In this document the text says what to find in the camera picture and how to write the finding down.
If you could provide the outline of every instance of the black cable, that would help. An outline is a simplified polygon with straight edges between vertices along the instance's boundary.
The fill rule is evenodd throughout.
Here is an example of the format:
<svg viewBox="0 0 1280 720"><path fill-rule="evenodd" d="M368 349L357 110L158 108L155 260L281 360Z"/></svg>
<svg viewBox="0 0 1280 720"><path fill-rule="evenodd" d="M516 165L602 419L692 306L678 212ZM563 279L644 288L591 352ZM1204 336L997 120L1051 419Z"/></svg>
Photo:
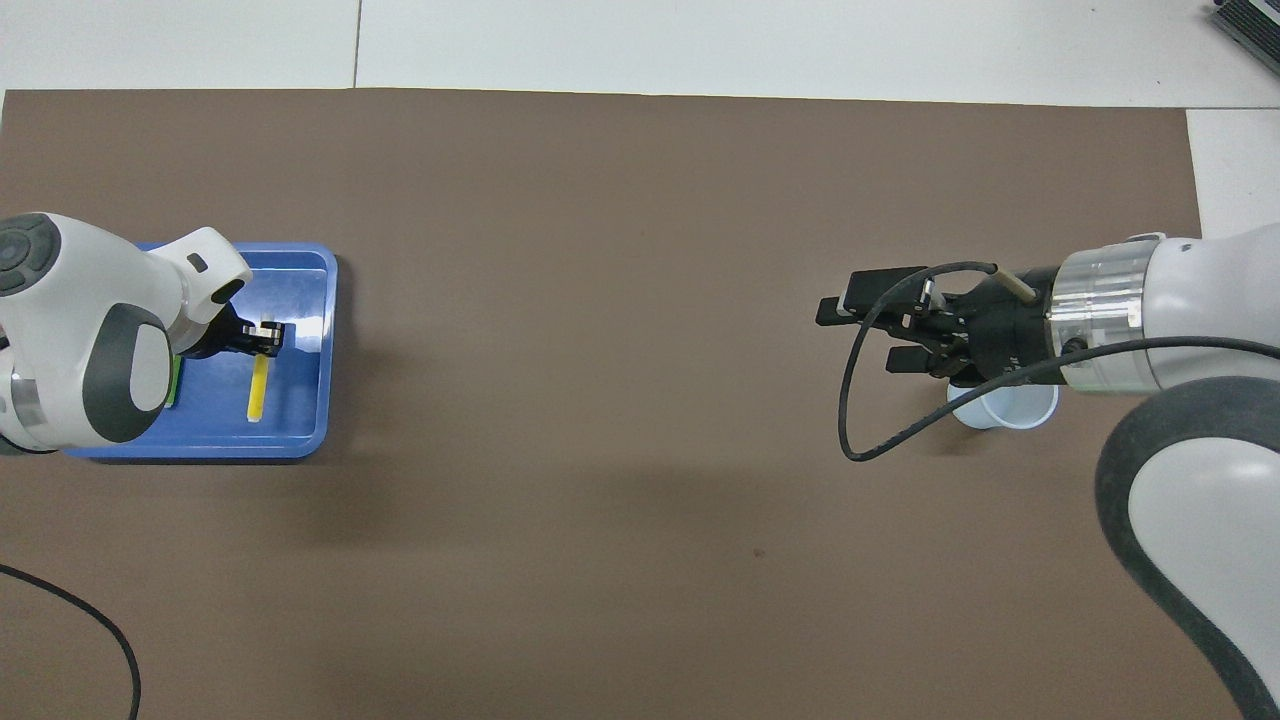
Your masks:
<svg viewBox="0 0 1280 720"><path fill-rule="evenodd" d="M1222 350L1239 350L1242 352L1253 352L1256 355L1263 355L1266 357L1271 357L1272 360L1280 360L1280 347L1275 347L1261 342L1253 342L1248 340L1235 340L1235 338L1210 337L1210 336L1174 336L1174 337L1153 337L1146 340L1129 340L1124 342L1103 345L1100 347L1078 350L1068 355L1064 355L1061 357L1050 357L1047 360L1027 365L1025 368L1019 368L1011 373L1006 373L992 380L987 380L986 383L970 389L969 392L961 395L960 397L956 397L955 400L947 402L946 405L940 406L933 413L929 413L928 415L902 428L895 436L877 445L876 447L865 452L856 452L849 445L849 428L847 428L849 388L850 384L852 383L854 366L858 364L858 355L861 352L863 341L867 338L867 333L870 332L872 323L874 322L876 316L879 315L881 311L884 309L887 299L891 297L892 293L897 292L902 287L906 287L909 283L919 281L922 277L928 278L950 272L975 270L975 269L992 273L995 272L995 265L991 265L989 263L950 263L947 265L937 265L936 268L928 268L918 273L914 273L911 275L908 275L906 278L902 278L897 284L884 291L884 293L881 295L879 300L877 300L876 304L872 305L872 309L868 311L867 316L863 318L861 327L858 331L858 337L854 340L854 346L849 351L849 361L845 364L845 375L840 386L840 415L837 419L837 428L840 433L840 448L845 452L845 457L852 460L854 462L865 462L868 460L874 460L876 457L879 457L881 455L888 452L890 450L893 450L904 441L909 439L911 436L919 433L924 428L932 425L933 423L937 423L942 418L946 418L952 411L955 411L956 407L960 407L961 405L978 400L979 397L987 395L988 392L1012 384L1024 384L1024 380L1027 380L1032 375L1043 373L1046 370L1053 370L1064 365L1074 365L1075 363L1093 360L1096 357L1103 357L1107 355L1119 355L1121 352L1134 352L1138 350L1153 350L1160 347L1217 347Z"/></svg>
<svg viewBox="0 0 1280 720"><path fill-rule="evenodd" d="M142 675L138 673L138 659L133 656L133 647L129 644L128 638L120 632L120 628L111 621L110 618L102 615L102 611L93 607L88 602L76 597L68 591L50 583L49 580L42 580L29 573L23 573L17 568L10 568L8 565L0 565L0 575L9 575L10 578L19 579L24 583L32 584L47 593L51 593L67 602L74 605L76 607L83 610L90 618L97 620L100 625L106 628L115 642L120 643L120 650L124 651L124 660L129 664L129 676L133 680L133 703L129 707L129 720L137 720L138 717L138 705L142 702Z"/></svg>
<svg viewBox="0 0 1280 720"><path fill-rule="evenodd" d="M918 272L911 273L910 275L906 275L905 278L897 281L896 283L893 283L892 287L890 287L888 290L886 290L884 292L882 292L881 296L876 299L876 302L872 305L872 309L867 311L865 316L863 316L863 322L859 324L859 328L858 328L858 337L854 338L854 347L850 348L850 351L849 351L849 361L845 363L845 375L844 375L844 379L841 379L841 382L840 382L840 410L837 411L837 415L836 415L836 427L837 427L837 429L840 432L840 448L845 451L845 457L849 457L854 462L863 462L865 460L870 460L873 457L877 457L878 455L883 454L886 450L890 450L888 447L881 450L877 446L877 447L873 447L872 450L869 450L868 452L855 452L854 448L850 447L850 445L849 445L849 428L847 428L847 424L849 424L849 387L854 382L854 366L858 364L858 356L863 351L863 342L867 341L867 333L869 333L872 331L872 325L876 322L876 318L878 318L879 314L884 310L884 306L888 305L888 299L890 297L893 297L895 293L897 293L900 290L910 286L911 283L919 282L922 279L928 279L928 278L932 278L932 277L936 277L936 275L942 275L942 274L946 274L946 273L959 273L959 272L964 272L964 270L975 270L975 272L979 272L979 273L987 273L989 275L989 274L993 274L996 272L996 264L995 263L978 263L978 261L946 263L946 264L942 264L942 265L934 265L932 268L925 268L923 270L918 270Z"/></svg>

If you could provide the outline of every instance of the green object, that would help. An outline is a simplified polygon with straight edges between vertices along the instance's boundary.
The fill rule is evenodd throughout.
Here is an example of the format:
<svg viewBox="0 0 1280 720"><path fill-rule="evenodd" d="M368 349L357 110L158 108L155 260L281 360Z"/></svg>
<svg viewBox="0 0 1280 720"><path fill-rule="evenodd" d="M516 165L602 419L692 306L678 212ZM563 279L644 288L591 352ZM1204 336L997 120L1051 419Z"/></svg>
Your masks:
<svg viewBox="0 0 1280 720"><path fill-rule="evenodd" d="M178 380L182 379L182 355L174 355L169 360L169 395L164 398L165 407L173 407L178 402Z"/></svg>

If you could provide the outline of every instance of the white floor tile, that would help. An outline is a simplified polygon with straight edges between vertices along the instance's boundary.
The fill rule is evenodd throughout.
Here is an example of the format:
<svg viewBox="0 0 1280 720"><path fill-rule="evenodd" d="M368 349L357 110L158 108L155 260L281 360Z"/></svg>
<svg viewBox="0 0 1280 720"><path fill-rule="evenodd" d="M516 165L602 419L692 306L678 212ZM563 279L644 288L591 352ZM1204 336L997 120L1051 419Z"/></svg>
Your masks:
<svg viewBox="0 0 1280 720"><path fill-rule="evenodd" d="M349 87L358 0L4 0L0 85Z"/></svg>
<svg viewBox="0 0 1280 720"><path fill-rule="evenodd" d="M364 0L357 83L1121 106L1280 106L1169 0Z"/></svg>
<svg viewBox="0 0 1280 720"><path fill-rule="evenodd" d="M1189 110L1204 237L1280 223L1280 110Z"/></svg>

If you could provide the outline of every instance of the yellow stick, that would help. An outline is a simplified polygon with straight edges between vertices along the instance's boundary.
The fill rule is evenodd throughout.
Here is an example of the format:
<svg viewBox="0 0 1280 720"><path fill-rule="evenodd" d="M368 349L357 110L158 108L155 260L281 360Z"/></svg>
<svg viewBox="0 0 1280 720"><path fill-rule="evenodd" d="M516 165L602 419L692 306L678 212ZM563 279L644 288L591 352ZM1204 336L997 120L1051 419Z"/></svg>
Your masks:
<svg viewBox="0 0 1280 720"><path fill-rule="evenodd" d="M266 404L266 370L270 368L266 355L253 356L253 379L248 386L248 411L246 416L250 423L262 419L262 406Z"/></svg>

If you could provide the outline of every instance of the brown mat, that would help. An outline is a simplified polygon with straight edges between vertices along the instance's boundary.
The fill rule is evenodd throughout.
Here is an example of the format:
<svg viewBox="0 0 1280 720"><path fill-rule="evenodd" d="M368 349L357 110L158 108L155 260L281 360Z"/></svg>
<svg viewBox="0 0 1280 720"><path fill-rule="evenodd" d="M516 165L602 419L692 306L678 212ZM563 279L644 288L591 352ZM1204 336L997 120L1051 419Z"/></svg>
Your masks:
<svg viewBox="0 0 1280 720"><path fill-rule="evenodd" d="M1180 111L10 92L0 214L37 209L343 261L306 464L4 460L0 557L125 629L143 717L1234 714L1093 516L1130 400L854 465L812 320L854 269L1194 236ZM942 401L884 347L860 446ZM124 716L106 633L0 615L0 715Z"/></svg>

